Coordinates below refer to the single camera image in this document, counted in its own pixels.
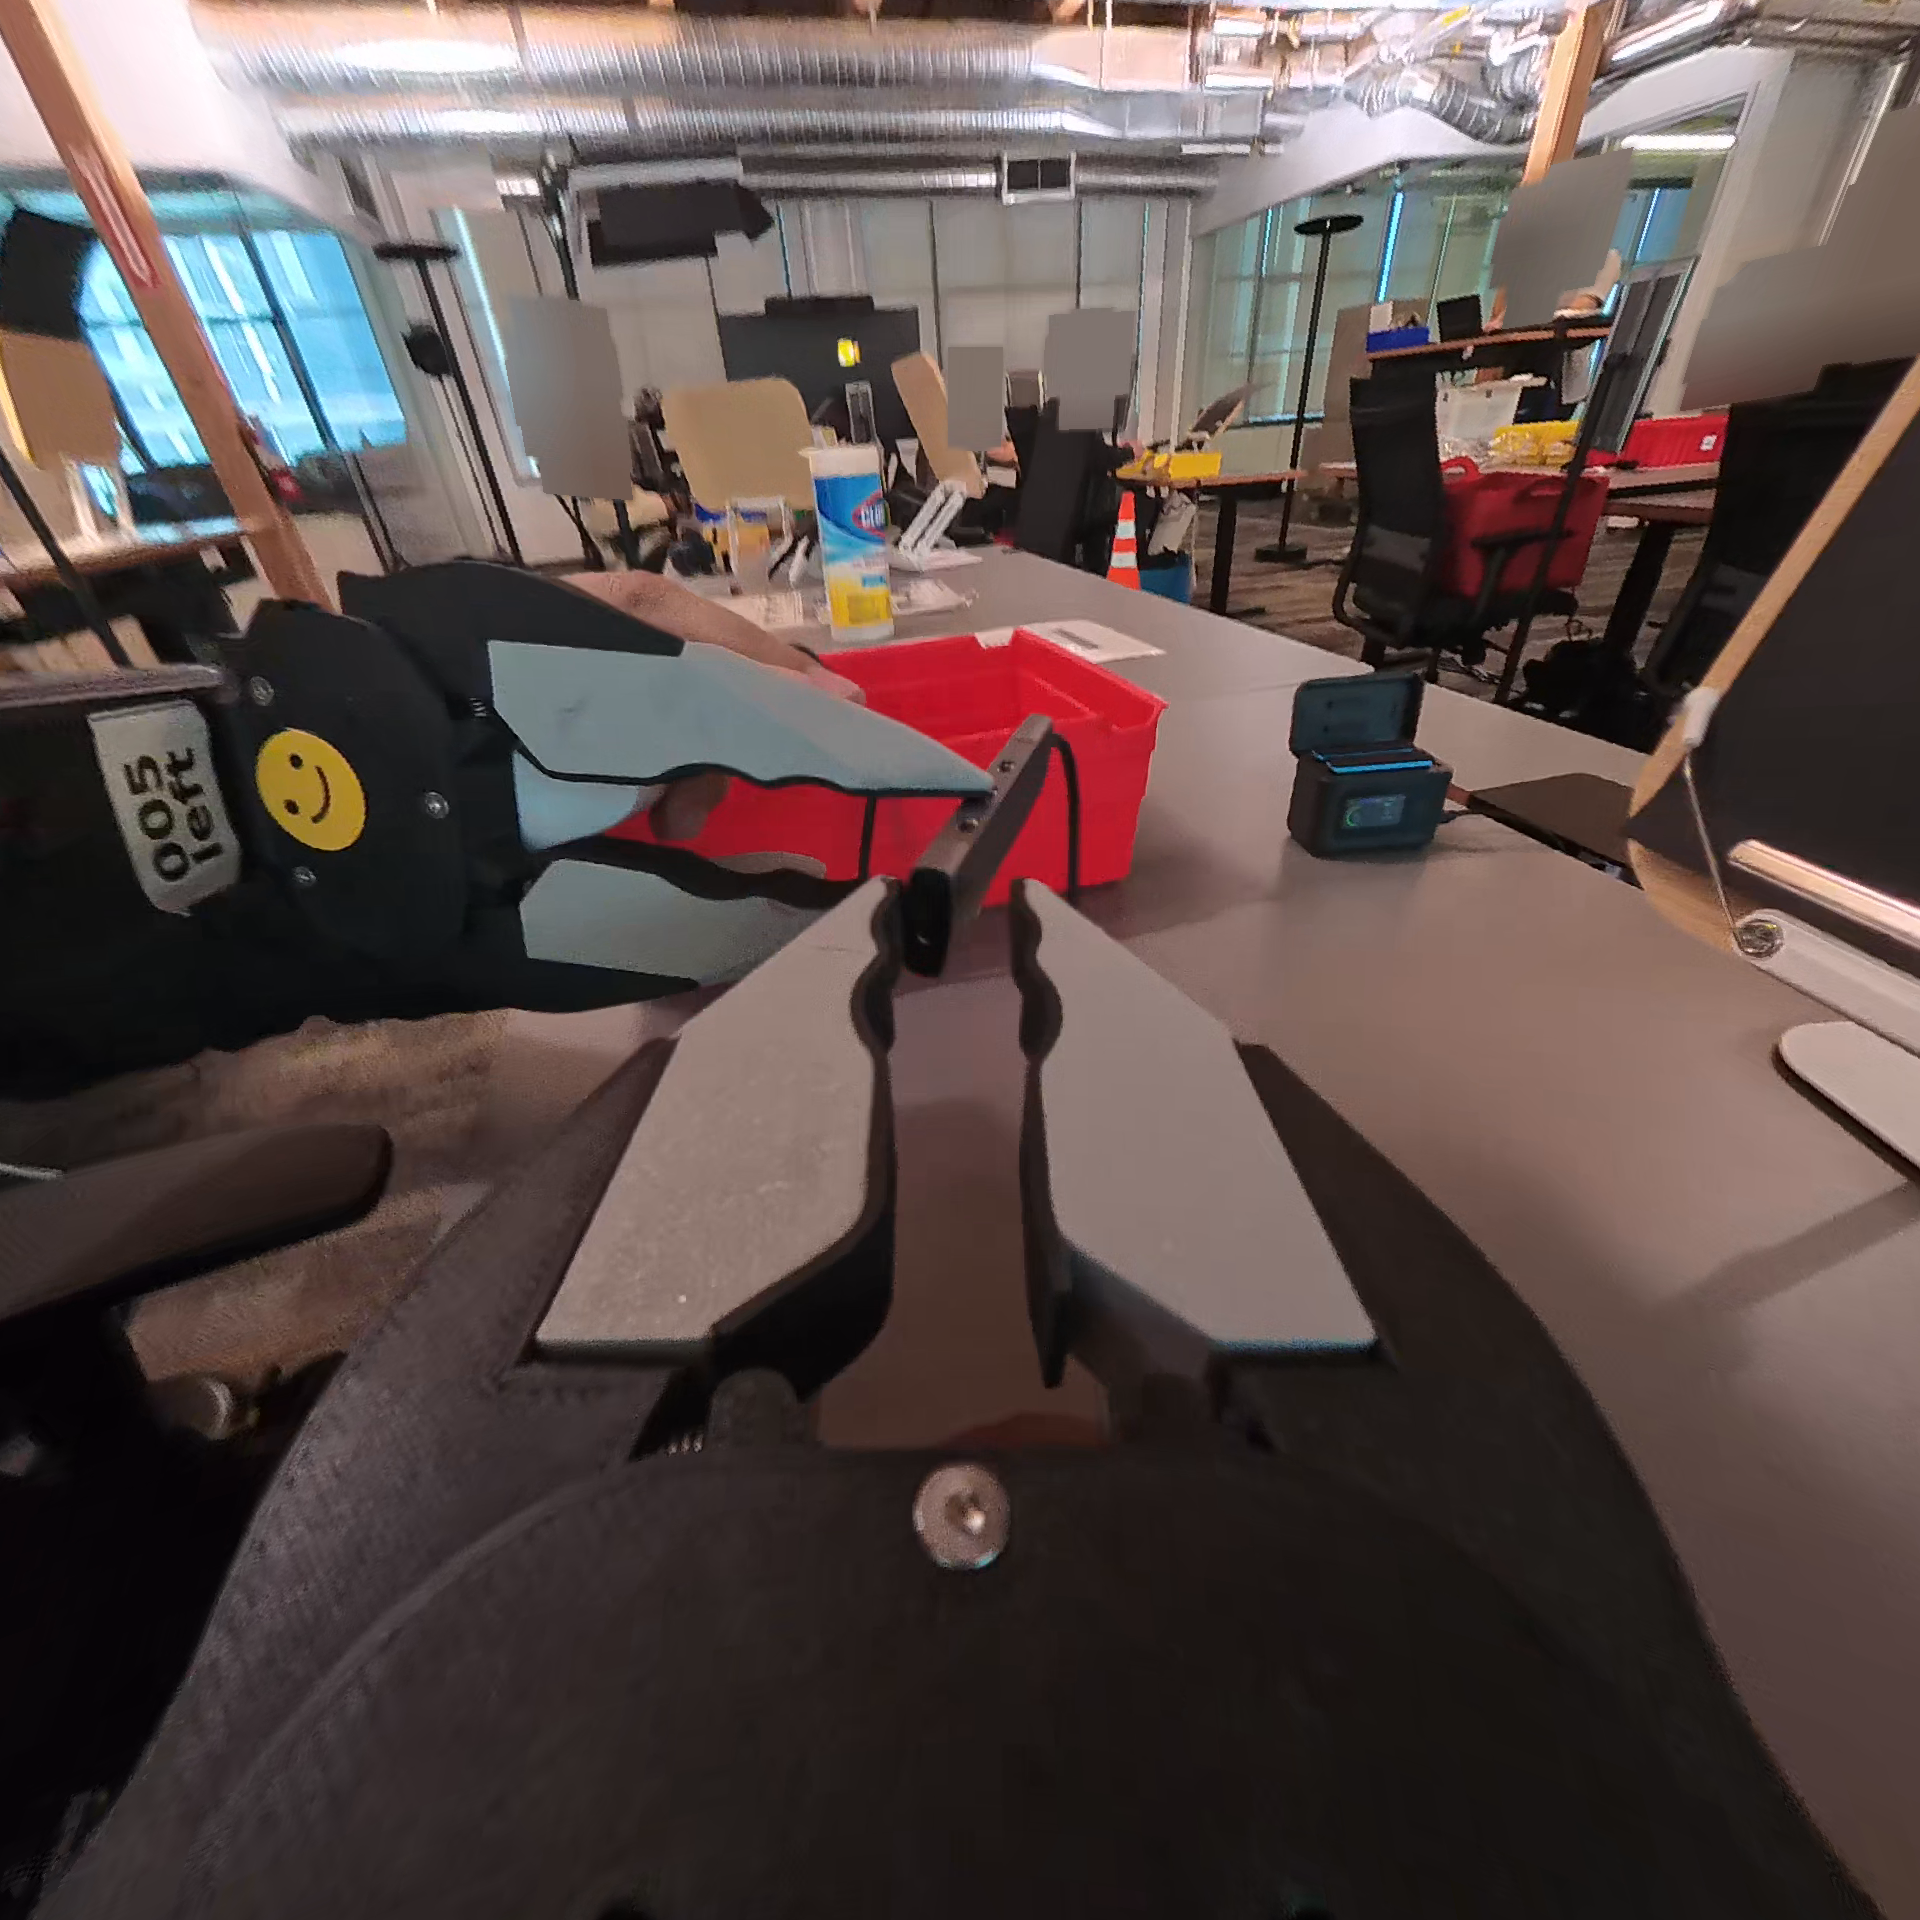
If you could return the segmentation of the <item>tan cardboard panel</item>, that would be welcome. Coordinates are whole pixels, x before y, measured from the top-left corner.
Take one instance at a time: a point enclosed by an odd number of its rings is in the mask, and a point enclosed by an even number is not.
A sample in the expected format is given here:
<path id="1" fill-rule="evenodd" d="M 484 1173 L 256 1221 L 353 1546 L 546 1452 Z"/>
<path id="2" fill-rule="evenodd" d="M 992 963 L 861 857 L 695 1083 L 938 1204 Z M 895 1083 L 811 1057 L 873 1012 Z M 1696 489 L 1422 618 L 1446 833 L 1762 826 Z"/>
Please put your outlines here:
<path id="1" fill-rule="evenodd" d="M 804 396 L 788 380 L 662 387 L 659 411 L 694 504 L 705 512 L 772 496 L 792 509 L 812 509 L 804 456 L 812 446 L 812 428 Z"/>

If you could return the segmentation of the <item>red plastic bin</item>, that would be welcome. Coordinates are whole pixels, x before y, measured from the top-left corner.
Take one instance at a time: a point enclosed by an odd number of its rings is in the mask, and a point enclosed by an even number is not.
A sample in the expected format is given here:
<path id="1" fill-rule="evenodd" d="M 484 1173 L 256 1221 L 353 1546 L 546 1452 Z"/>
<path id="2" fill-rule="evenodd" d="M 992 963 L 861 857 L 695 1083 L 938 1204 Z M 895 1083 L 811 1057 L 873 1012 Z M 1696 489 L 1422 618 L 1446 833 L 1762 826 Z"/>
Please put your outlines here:
<path id="1" fill-rule="evenodd" d="M 868 709 L 926 731 L 982 770 L 1030 716 L 1053 719 L 1054 737 L 1076 759 L 1077 788 L 1067 788 L 1063 759 L 1053 759 L 1042 800 L 986 906 L 1005 906 L 1015 877 L 1040 877 L 1064 893 L 1073 826 L 1077 829 L 1077 881 L 1083 888 L 1130 875 L 1167 709 L 1160 694 L 1107 664 L 1048 647 L 1025 628 L 893 639 L 829 653 L 826 664 L 867 693 Z M 689 848 L 806 857 L 829 877 L 907 877 L 950 814 L 953 800 L 940 797 L 861 800 L 812 784 L 767 789 L 734 779 Z M 645 816 L 618 824 L 606 835 L 659 844 Z"/>

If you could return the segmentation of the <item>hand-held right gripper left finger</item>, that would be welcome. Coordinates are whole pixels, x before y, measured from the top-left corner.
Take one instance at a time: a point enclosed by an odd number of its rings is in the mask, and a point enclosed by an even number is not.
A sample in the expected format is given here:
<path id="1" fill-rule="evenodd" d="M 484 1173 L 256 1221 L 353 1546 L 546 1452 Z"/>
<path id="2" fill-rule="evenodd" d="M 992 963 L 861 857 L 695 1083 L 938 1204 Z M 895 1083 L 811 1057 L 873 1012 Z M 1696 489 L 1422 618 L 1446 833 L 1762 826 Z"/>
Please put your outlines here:
<path id="1" fill-rule="evenodd" d="M 536 1328 L 546 1363 L 819 1395 L 893 1304 L 898 886 L 861 881 L 669 1041 Z"/>

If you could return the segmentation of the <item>black wall screen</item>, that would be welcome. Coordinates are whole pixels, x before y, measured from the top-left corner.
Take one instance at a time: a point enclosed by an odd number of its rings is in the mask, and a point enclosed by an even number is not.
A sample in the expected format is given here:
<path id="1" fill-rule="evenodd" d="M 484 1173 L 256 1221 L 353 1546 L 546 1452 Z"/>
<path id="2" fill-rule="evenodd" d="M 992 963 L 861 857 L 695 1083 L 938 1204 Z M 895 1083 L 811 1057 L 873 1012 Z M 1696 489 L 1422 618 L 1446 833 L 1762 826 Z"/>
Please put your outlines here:
<path id="1" fill-rule="evenodd" d="M 806 401 L 868 383 L 893 384 L 893 367 L 920 349 L 919 304 L 853 298 L 767 299 L 758 313 L 718 316 L 728 380 L 781 380 Z"/>

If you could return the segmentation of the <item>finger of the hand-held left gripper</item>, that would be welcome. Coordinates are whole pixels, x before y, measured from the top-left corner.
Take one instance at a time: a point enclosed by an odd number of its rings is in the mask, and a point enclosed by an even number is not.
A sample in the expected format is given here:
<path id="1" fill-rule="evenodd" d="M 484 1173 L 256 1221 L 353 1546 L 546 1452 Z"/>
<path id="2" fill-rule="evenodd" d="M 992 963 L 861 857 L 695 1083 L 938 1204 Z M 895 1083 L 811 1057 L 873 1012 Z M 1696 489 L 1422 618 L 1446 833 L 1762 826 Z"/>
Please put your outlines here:
<path id="1" fill-rule="evenodd" d="M 705 857 L 598 835 L 560 848 L 521 897 L 533 960 L 728 986 L 841 908 L 860 877 L 788 852 Z"/>
<path id="2" fill-rule="evenodd" d="M 514 737 L 525 848 L 607 833 L 669 784 L 721 773 L 758 788 L 812 784 L 855 797 L 980 797 L 986 770 L 829 693 L 822 684 L 708 643 L 612 653 L 495 639 L 495 719 Z"/>

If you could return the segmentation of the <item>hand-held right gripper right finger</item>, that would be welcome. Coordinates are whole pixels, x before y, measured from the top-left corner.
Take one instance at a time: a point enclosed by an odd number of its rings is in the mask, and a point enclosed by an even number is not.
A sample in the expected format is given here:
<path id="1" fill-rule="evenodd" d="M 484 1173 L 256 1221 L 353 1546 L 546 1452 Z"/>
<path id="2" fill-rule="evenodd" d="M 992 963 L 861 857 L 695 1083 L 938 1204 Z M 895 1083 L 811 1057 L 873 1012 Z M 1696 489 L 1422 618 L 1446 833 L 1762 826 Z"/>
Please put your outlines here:
<path id="1" fill-rule="evenodd" d="M 1009 902 L 1033 1342 L 1105 1387 L 1377 1352 L 1230 1029 L 1042 881 Z"/>

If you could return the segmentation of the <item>black office chair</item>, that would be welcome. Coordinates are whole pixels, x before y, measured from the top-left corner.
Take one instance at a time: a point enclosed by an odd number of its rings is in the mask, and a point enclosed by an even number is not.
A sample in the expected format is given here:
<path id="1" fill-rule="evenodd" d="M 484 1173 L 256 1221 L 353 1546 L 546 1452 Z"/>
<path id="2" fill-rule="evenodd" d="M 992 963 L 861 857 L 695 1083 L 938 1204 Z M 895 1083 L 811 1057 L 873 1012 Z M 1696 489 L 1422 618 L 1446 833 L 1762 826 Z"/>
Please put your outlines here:
<path id="1" fill-rule="evenodd" d="M 1703 556 L 1639 669 L 1639 686 L 1666 713 L 1733 638 L 1858 450 L 1885 396 L 1885 384 L 1852 380 L 1730 407 Z"/>
<path id="2" fill-rule="evenodd" d="M 1107 576 L 1120 517 L 1116 471 L 1127 463 L 1127 446 L 1099 430 L 1064 428 L 1060 398 L 1044 398 L 1030 428 L 1015 438 L 1014 549 Z"/>
<path id="3" fill-rule="evenodd" d="M 1457 659 L 1468 674 L 1481 674 L 1498 631 L 1513 633 L 1506 669 L 1517 669 L 1526 625 L 1578 611 L 1578 587 L 1548 592 L 1545 568 L 1517 599 L 1442 595 L 1446 456 L 1436 438 L 1435 383 L 1351 380 L 1349 434 L 1360 517 L 1336 577 L 1333 615 L 1360 638 L 1360 659 L 1369 669 L 1425 669 L 1436 679 L 1445 659 Z"/>

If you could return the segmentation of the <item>red tote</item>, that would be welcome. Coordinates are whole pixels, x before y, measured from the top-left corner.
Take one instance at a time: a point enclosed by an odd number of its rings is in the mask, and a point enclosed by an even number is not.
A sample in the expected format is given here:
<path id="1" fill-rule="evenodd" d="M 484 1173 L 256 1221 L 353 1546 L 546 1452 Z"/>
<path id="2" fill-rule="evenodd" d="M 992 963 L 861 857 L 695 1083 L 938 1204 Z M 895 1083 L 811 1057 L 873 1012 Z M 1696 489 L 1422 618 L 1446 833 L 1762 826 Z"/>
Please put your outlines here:
<path id="1" fill-rule="evenodd" d="M 1493 471 L 1446 462 L 1442 595 L 1475 601 L 1517 599 L 1545 568 L 1548 592 L 1575 592 L 1586 571 L 1594 532 L 1610 500 L 1602 471 L 1575 482 L 1562 471 Z"/>

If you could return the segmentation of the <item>grey usb hub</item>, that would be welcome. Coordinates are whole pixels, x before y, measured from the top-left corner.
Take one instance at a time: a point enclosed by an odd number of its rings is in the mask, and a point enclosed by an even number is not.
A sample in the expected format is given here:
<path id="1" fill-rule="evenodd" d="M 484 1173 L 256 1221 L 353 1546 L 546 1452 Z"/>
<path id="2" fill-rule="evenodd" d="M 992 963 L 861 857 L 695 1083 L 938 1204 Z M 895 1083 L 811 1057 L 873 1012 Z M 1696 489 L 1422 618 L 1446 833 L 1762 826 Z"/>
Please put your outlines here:
<path id="1" fill-rule="evenodd" d="M 1054 759 L 1054 725 L 1030 716 L 990 765 L 990 789 L 966 797 L 901 881 L 901 963 L 940 977 L 953 933 L 971 924 L 1015 848 Z"/>

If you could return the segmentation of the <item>black computer monitor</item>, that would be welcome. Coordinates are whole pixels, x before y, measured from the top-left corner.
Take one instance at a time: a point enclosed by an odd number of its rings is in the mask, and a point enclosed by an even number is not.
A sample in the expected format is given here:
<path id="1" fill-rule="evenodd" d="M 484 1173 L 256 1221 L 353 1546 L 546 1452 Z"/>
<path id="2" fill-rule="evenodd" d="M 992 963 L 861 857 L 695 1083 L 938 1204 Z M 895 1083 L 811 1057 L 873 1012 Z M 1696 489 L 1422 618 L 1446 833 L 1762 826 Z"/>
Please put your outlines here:
<path id="1" fill-rule="evenodd" d="M 1917 370 L 1651 755 L 1663 920 L 1917 1050 Z"/>

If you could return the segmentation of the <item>printed paper sheet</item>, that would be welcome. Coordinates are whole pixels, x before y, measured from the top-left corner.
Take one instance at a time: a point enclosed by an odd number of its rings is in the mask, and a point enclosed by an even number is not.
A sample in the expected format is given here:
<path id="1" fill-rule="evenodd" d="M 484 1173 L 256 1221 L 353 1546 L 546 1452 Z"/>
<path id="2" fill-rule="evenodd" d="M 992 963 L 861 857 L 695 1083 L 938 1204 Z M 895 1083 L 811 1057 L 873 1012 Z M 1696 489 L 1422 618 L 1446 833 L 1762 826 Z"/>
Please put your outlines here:
<path id="1" fill-rule="evenodd" d="M 946 611 L 963 611 L 974 604 L 974 595 L 959 595 L 957 587 L 944 583 L 940 577 L 907 577 L 893 587 L 893 618 L 931 618 Z M 829 628 L 829 599 L 819 583 L 804 587 L 774 587 L 760 595 L 733 595 L 724 601 L 728 611 L 749 618 L 766 633 L 797 633 L 804 628 Z"/>

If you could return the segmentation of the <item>dark flat desk panel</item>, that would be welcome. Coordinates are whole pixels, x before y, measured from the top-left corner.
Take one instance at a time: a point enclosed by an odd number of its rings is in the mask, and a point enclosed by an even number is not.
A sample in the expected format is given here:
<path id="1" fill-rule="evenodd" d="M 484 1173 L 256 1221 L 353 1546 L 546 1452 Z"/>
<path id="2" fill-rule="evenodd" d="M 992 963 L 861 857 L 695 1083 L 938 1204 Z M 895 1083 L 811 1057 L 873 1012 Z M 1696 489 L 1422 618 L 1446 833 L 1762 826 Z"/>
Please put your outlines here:
<path id="1" fill-rule="evenodd" d="M 1597 773 L 1513 779 L 1468 797 L 1468 809 L 1581 866 L 1634 881 L 1626 821 L 1634 789 Z"/>

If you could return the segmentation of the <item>dark battery charger case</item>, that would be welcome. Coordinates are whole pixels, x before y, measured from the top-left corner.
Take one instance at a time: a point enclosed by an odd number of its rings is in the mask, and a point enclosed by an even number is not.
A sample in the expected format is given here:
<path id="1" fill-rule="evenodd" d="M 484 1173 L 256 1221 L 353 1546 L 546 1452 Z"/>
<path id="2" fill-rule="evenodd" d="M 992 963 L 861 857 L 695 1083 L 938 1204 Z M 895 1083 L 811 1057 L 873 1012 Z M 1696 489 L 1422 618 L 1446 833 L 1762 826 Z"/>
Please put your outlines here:
<path id="1" fill-rule="evenodd" d="M 1425 852 L 1452 766 L 1422 747 L 1422 674 L 1315 679 L 1294 693 L 1287 835 L 1315 858 Z"/>

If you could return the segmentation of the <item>disinfectant wipes canister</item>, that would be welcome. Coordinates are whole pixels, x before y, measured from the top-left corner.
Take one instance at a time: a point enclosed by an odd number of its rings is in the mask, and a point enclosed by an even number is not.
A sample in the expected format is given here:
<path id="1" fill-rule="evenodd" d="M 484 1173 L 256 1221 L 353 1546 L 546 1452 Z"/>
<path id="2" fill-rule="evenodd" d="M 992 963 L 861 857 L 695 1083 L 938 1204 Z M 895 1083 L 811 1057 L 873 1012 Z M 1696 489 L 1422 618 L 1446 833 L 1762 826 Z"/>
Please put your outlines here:
<path id="1" fill-rule="evenodd" d="M 841 643 L 893 639 L 893 521 L 877 445 L 812 445 L 804 450 L 812 482 L 822 595 Z"/>

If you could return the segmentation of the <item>white folding stand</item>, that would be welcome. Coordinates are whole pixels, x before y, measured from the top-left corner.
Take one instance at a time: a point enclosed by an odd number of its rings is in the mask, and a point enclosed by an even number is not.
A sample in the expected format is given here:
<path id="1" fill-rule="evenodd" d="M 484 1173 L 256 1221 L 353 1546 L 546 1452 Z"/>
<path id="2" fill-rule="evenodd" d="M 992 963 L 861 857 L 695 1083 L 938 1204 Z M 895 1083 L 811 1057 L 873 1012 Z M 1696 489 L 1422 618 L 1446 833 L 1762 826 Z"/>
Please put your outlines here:
<path id="1" fill-rule="evenodd" d="M 980 565 L 976 549 L 959 549 L 950 542 L 950 530 L 971 500 L 974 496 L 959 480 L 946 477 L 934 482 L 919 517 L 904 532 L 898 532 L 898 542 L 893 544 L 893 571 L 940 576 Z"/>

